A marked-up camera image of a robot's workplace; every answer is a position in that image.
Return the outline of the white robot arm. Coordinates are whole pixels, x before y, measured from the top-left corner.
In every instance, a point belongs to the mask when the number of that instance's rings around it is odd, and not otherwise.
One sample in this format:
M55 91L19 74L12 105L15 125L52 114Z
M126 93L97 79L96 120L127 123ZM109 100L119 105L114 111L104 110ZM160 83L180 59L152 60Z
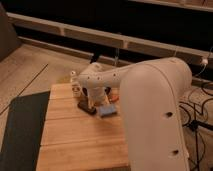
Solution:
M78 76L87 88L117 87L131 171L190 171L179 98L192 72L175 57L99 71L90 64Z

